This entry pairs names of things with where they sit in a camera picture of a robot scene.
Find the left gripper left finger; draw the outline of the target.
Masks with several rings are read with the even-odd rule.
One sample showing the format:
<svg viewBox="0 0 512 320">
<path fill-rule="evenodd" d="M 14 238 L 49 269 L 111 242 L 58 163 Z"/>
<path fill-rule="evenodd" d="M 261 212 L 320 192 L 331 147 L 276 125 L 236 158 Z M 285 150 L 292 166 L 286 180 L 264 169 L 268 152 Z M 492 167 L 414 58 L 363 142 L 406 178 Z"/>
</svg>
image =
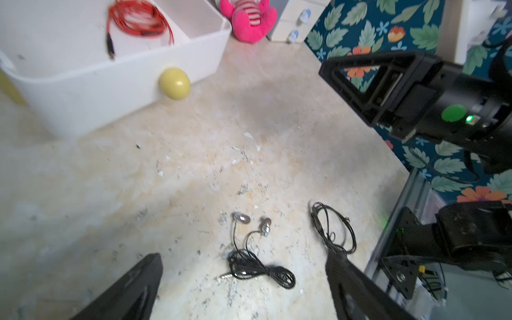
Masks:
<svg viewBox="0 0 512 320">
<path fill-rule="evenodd" d="M 161 255 L 145 256 L 74 319 L 149 319 L 163 274 Z"/>
</svg>

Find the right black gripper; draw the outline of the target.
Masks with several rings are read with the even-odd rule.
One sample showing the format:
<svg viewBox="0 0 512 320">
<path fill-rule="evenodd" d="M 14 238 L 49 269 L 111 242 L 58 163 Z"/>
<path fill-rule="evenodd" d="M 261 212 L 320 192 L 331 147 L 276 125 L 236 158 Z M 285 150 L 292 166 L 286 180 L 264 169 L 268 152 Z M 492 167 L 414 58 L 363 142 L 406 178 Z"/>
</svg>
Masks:
<svg viewBox="0 0 512 320">
<path fill-rule="evenodd" d="M 357 86 L 348 72 L 367 68 L 369 83 Z M 404 139 L 462 69 L 434 54 L 406 51 L 331 58 L 321 64 L 319 75 L 366 125 L 391 127 L 393 137 Z"/>
</svg>

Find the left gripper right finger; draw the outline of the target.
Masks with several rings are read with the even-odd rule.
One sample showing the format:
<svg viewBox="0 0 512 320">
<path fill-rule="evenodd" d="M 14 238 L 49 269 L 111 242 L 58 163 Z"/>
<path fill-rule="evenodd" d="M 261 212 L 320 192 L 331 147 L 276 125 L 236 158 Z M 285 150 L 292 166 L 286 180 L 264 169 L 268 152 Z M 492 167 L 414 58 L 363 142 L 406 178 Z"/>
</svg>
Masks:
<svg viewBox="0 0 512 320">
<path fill-rule="evenodd" d="M 325 271 L 338 319 L 414 320 L 344 255 L 329 252 Z"/>
</svg>

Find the black earphones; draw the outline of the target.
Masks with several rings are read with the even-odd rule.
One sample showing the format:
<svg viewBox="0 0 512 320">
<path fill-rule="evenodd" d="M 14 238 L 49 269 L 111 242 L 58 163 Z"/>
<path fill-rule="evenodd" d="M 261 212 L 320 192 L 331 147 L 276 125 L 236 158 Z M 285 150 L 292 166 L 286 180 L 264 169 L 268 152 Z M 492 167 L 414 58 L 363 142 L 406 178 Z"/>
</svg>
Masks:
<svg viewBox="0 0 512 320">
<path fill-rule="evenodd" d="M 238 248 L 235 239 L 237 224 L 241 223 L 248 225 L 251 222 L 251 219 L 248 215 L 240 212 L 235 212 L 232 216 L 234 220 L 232 243 L 235 249 L 227 257 L 229 271 L 220 275 L 217 279 L 224 280 L 235 278 L 238 280 L 249 280 L 264 275 L 271 278 L 284 289 L 293 289 L 296 285 L 296 277 L 289 269 L 278 265 L 265 265 L 257 255 L 248 248 L 249 238 L 253 234 L 258 233 L 264 237 L 269 235 L 271 230 L 271 219 L 263 218 L 259 225 L 259 229 L 249 232 L 245 237 L 245 247 Z"/>
<path fill-rule="evenodd" d="M 336 232 L 331 228 L 330 217 L 332 215 L 336 216 L 342 225 L 343 240 L 341 243 L 336 242 Z M 321 241 L 329 251 L 338 256 L 345 257 L 356 252 L 357 240 L 349 218 L 343 216 L 340 212 L 322 202 L 315 202 L 311 205 L 310 218 L 315 230 L 321 238 Z M 345 248 L 347 233 L 349 233 L 351 239 L 350 249 Z"/>
</svg>

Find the red earphones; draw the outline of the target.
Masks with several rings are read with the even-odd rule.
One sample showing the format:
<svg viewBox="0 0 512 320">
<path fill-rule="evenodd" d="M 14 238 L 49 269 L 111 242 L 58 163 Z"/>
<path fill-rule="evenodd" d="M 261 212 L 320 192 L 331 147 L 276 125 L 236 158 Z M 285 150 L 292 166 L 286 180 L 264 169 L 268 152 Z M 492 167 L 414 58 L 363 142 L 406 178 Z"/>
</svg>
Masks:
<svg viewBox="0 0 512 320">
<path fill-rule="evenodd" d="M 169 34 L 169 45 L 175 42 L 172 28 L 164 14 L 149 1 L 115 1 L 108 8 L 106 22 L 106 48 L 110 60 L 115 59 L 111 24 L 133 37 L 159 37 Z"/>
</svg>

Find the white drawer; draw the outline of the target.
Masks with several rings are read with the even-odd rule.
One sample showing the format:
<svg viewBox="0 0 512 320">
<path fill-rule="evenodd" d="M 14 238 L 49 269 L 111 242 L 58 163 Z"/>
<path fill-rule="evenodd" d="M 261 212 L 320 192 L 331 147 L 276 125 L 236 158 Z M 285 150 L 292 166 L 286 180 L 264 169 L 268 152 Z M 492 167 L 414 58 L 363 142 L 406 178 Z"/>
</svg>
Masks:
<svg viewBox="0 0 512 320">
<path fill-rule="evenodd" d="M 1 87 L 57 137 L 79 137 L 162 95 L 161 75 L 217 71 L 231 25 L 210 1 L 156 1 L 170 25 L 134 37 L 107 23 L 110 1 L 2 1 Z"/>
</svg>

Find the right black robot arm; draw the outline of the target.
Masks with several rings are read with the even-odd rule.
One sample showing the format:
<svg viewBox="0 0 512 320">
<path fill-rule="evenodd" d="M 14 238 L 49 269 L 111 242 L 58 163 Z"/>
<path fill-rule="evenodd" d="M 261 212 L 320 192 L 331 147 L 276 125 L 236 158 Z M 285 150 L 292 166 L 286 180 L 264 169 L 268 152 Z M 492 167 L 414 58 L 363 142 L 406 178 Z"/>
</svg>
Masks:
<svg viewBox="0 0 512 320">
<path fill-rule="evenodd" d="M 498 45 L 487 79 L 422 51 L 333 58 L 319 75 L 366 125 L 390 127 L 400 140 L 452 143 L 498 174 L 511 169 L 510 48 L 510 39 Z"/>
</svg>

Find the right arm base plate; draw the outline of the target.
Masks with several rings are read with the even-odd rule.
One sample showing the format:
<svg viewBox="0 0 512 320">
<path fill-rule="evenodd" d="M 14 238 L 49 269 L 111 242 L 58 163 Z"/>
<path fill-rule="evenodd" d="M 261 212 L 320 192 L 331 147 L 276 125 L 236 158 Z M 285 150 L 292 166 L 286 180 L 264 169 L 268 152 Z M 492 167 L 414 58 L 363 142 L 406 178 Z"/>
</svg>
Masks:
<svg viewBox="0 0 512 320">
<path fill-rule="evenodd" d="M 413 297 L 419 268 L 429 263 L 466 271 L 511 270 L 511 205 L 501 201 L 454 203 L 441 208 L 436 221 L 422 224 L 401 209 L 379 266 L 406 299 Z"/>
</svg>

